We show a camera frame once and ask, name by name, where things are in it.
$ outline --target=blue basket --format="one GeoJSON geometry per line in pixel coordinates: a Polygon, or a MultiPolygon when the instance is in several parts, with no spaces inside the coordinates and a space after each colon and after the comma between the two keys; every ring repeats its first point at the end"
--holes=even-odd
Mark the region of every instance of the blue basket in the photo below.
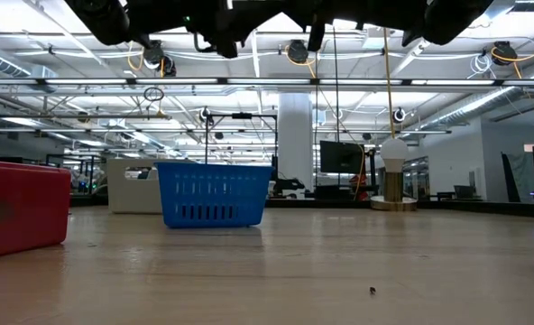
{"type": "Polygon", "coordinates": [[[167,227],[230,228],[261,223],[271,167],[155,164],[167,227]]]}

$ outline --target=blue container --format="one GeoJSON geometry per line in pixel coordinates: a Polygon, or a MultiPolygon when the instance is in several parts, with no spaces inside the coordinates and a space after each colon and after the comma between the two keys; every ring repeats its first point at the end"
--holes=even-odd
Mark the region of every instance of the blue container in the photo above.
{"type": "Polygon", "coordinates": [[[259,225],[271,167],[157,162],[162,214],[169,228],[259,225]]]}

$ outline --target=ceiling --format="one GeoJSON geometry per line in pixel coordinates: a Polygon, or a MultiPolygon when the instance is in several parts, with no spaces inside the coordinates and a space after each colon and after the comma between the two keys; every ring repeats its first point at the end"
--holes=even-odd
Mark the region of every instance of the ceiling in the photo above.
{"type": "MultiPolygon", "coordinates": [[[[81,50],[80,46],[77,46],[63,34],[57,24],[44,18],[25,4],[23,0],[6,0],[0,1],[0,51],[12,62],[23,66],[42,65],[56,72],[61,78],[132,78],[133,75],[139,78],[157,77],[153,70],[149,70],[144,65],[139,70],[130,68],[129,58],[127,58],[129,53],[133,55],[130,58],[132,63],[135,66],[140,64],[140,49],[136,44],[133,49],[130,49],[130,44],[105,46],[89,33],[85,25],[69,10],[64,1],[44,0],[40,3],[47,15],[74,34],[84,47],[92,51],[94,55],[101,57],[105,64],[100,64],[97,60],[89,57],[81,50]],[[49,48],[55,52],[54,55],[50,54],[49,48]]],[[[227,60],[214,54],[197,53],[194,51],[193,36],[181,29],[154,34],[152,39],[162,40],[164,50],[175,61],[178,70],[177,76],[182,78],[311,78],[311,72],[307,66],[291,64],[285,51],[281,55],[279,54],[279,49],[284,49],[290,40],[306,40],[308,38],[307,34],[300,32],[300,28],[289,17],[284,14],[278,15],[260,26],[256,33],[250,36],[246,46],[239,51],[239,58],[234,60],[227,60]],[[253,37],[256,38],[256,56],[253,56],[253,37]]],[[[375,26],[369,26],[363,32],[339,30],[336,40],[333,39],[331,32],[329,30],[326,34],[323,48],[319,53],[318,77],[334,78],[337,75],[339,78],[350,79],[385,78],[385,59],[381,54],[383,48],[382,30],[375,26]]],[[[476,22],[449,44],[444,46],[430,44],[425,47],[424,51],[420,51],[419,55],[413,56],[413,60],[409,61],[405,60],[405,56],[411,50],[417,49],[416,45],[422,40],[417,40],[407,48],[402,48],[401,37],[402,32],[391,31],[388,40],[389,51],[391,52],[391,70],[397,70],[394,77],[399,79],[490,78],[489,72],[474,73],[473,64],[476,56],[484,48],[490,50],[495,41],[509,41],[521,57],[532,55],[534,53],[534,12],[512,12],[499,15],[491,21],[476,22]]],[[[522,62],[520,67],[525,70],[526,67],[533,64],[534,58],[522,62]]],[[[497,78],[517,78],[512,66],[498,67],[493,65],[492,69],[497,78]]],[[[0,73],[0,78],[4,77],[8,78],[8,76],[0,73]]],[[[76,87],[70,89],[80,92],[84,90],[76,87]]],[[[198,91],[205,93],[205,96],[192,96],[189,94],[191,87],[165,87],[166,93],[178,94],[172,98],[167,95],[161,103],[158,103],[162,112],[167,116],[172,116],[172,122],[164,119],[128,120],[126,125],[135,128],[196,128],[198,112],[202,107],[208,107],[214,113],[239,111],[258,113],[261,109],[264,114],[276,114],[277,109],[279,109],[278,94],[280,89],[264,88],[259,93],[258,88],[246,88],[230,95],[220,94],[225,89],[225,87],[219,86],[201,86],[198,87],[198,91]],[[259,94],[261,95],[261,107],[258,104],[259,94]]],[[[314,106],[317,106],[327,118],[321,127],[333,128],[335,126],[334,113],[336,107],[339,106],[339,115],[346,128],[385,129],[389,124],[389,116],[386,111],[388,106],[387,92],[385,90],[355,91],[356,89],[352,88],[348,90],[339,89],[339,96],[336,95],[335,91],[319,92],[319,96],[316,96],[315,89],[309,91],[314,106]],[[329,109],[325,98],[333,109],[329,109]]],[[[15,99],[27,105],[43,106],[43,97],[25,96],[24,94],[17,97],[12,94],[13,91],[15,92],[16,89],[0,87],[1,93],[14,96],[15,99]]],[[[440,89],[438,91],[432,89],[429,92],[398,91],[392,94],[392,101],[394,107],[402,107],[407,112],[413,112],[413,116],[409,115],[408,119],[419,120],[436,114],[438,110],[469,94],[469,89],[460,88],[440,89]]],[[[65,97],[50,96],[48,97],[50,104],[48,103],[47,106],[54,106],[65,97]]],[[[90,114],[137,114],[138,111],[146,114],[146,108],[147,104],[143,104],[140,109],[137,109],[134,98],[130,95],[77,96],[68,97],[65,102],[57,105],[53,113],[77,114],[84,110],[90,114]]],[[[149,112],[154,114],[157,110],[157,107],[151,107],[149,112]]],[[[93,120],[91,124],[99,127],[95,125],[96,122],[97,120],[93,120]]],[[[65,123],[72,127],[88,127],[90,125],[81,125],[81,123],[72,120],[65,121],[65,123]]],[[[250,125],[248,122],[239,120],[225,121],[221,126],[249,127],[252,131],[253,126],[262,128],[261,122],[255,124],[250,125]]],[[[151,136],[173,149],[190,150],[192,153],[201,149],[196,142],[197,137],[201,135],[195,135],[195,138],[193,135],[177,133],[160,133],[151,136]]],[[[319,139],[328,136],[333,135],[320,135],[319,139]]],[[[263,138],[265,143],[273,141],[272,134],[265,133],[263,138]]],[[[350,140],[347,135],[342,135],[342,139],[350,140]]],[[[107,135],[104,140],[110,141],[111,144],[116,144],[118,141],[119,144],[126,147],[151,148],[149,145],[143,146],[140,141],[135,140],[121,143],[121,139],[117,135],[107,135]]],[[[218,142],[258,144],[258,141],[253,132],[248,132],[245,135],[226,135],[224,140],[218,142]]],[[[244,153],[244,156],[259,155],[259,161],[262,162],[264,153],[265,151],[261,149],[259,152],[244,153]]]]}

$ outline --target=wooden floor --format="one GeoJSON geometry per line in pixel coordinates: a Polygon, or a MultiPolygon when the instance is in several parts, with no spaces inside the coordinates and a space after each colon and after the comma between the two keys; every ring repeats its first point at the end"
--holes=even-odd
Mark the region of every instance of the wooden floor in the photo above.
{"type": "Polygon", "coordinates": [[[271,209],[169,230],[73,209],[63,246],[0,257],[0,324],[534,324],[534,218],[271,209]],[[377,294],[369,294],[375,287],[377,294]]]}

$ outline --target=red plastic container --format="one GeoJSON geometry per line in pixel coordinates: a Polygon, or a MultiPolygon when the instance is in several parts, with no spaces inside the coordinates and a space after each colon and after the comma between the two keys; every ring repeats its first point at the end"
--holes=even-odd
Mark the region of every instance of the red plastic container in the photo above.
{"type": "Polygon", "coordinates": [[[0,255],[64,241],[69,203],[68,171],[0,162],[0,255]]]}

